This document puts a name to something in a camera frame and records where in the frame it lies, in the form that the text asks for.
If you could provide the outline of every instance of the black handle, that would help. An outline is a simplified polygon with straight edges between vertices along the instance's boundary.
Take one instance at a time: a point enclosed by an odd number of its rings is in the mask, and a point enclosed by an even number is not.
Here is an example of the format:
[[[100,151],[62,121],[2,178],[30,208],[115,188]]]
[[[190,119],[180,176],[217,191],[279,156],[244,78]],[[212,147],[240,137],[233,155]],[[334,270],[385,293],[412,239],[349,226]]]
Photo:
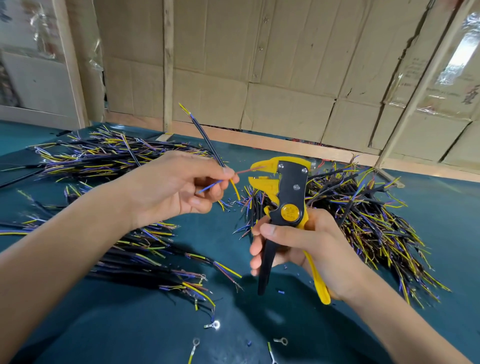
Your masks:
[[[260,266],[260,274],[258,276],[258,295],[262,296],[268,285],[270,278],[270,271],[272,269],[273,260],[275,258],[276,250],[280,244],[271,240],[266,240],[262,254],[262,265]]]

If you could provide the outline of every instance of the wooden board edge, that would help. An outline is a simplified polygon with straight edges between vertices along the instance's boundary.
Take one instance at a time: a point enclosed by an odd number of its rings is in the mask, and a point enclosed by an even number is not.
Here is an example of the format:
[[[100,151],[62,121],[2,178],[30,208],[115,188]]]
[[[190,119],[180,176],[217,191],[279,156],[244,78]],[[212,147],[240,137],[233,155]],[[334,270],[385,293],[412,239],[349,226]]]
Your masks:
[[[111,123],[137,126],[153,130],[159,130],[159,127],[163,125],[161,118],[134,116],[110,111],[106,112],[106,120]],[[220,129],[212,126],[204,126],[204,130],[208,134],[208,137],[212,140],[239,146],[249,146],[257,149],[266,149],[275,152],[334,160],[344,163],[349,162],[353,157],[355,157],[355,161],[358,164],[369,167],[373,167],[378,159],[378,156],[369,153],[360,153],[347,149],[299,143],[264,135],[255,135],[233,130]],[[197,128],[195,128],[195,125],[190,122],[172,121],[171,132],[174,134],[195,138],[202,137]],[[388,170],[397,170],[400,172],[451,178],[454,180],[480,182],[480,174],[455,170],[443,165],[427,165],[407,162],[400,159],[387,158],[383,164],[383,168]]]

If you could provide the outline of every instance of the yellow circular knob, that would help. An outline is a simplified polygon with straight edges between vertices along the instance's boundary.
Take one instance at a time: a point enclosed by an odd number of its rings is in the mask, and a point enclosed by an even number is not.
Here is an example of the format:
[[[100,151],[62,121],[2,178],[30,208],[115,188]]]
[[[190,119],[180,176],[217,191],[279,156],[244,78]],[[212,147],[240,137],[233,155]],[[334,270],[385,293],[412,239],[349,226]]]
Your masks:
[[[280,210],[282,217],[289,222],[294,222],[300,217],[300,210],[293,204],[285,204]]]

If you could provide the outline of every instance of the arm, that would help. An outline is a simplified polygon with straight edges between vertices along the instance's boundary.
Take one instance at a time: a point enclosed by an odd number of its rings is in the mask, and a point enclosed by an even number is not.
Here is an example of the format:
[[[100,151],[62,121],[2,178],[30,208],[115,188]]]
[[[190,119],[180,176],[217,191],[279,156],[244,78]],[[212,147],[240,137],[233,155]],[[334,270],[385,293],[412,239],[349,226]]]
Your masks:
[[[310,231],[267,224],[268,218],[259,221],[253,228],[255,238],[250,247],[253,275],[258,274],[262,262],[263,238],[291,247],[277,253],[274,265],[292,261],[311,275],[303,254],[307,250],[332,298],[345,301],[355,310],[394,362],[470,363],[357,257],[327,211],[310,209],[309,216],[306,228]]]
[[[206,213],[233,170],[182,152],[98,186],[0,254],[0,363],[98,259],[128,231],[169,217]],[[212,180],[207,194],[195,194]]]

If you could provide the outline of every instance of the person's right hand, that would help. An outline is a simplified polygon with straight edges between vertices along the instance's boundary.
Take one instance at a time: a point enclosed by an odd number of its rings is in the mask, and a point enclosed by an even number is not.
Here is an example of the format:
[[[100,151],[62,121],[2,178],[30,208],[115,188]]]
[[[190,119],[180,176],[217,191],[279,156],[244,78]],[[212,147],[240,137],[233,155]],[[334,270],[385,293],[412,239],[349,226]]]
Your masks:
[[[307,211],[306,230],[268,224],[268,216],[258,221],[252,229],[254,239],[250,246],[252,275],[256,276],[260,271],[263,242],[269,239],[288,247],[277,252],[273,266],[290,261],[312,275],[303,253],[306,250],[312,255],[332,298],[347,300],[359,289],[362,280],[368,279],[365,272],[370,269],[359,259],[328,211],[315,208]]]

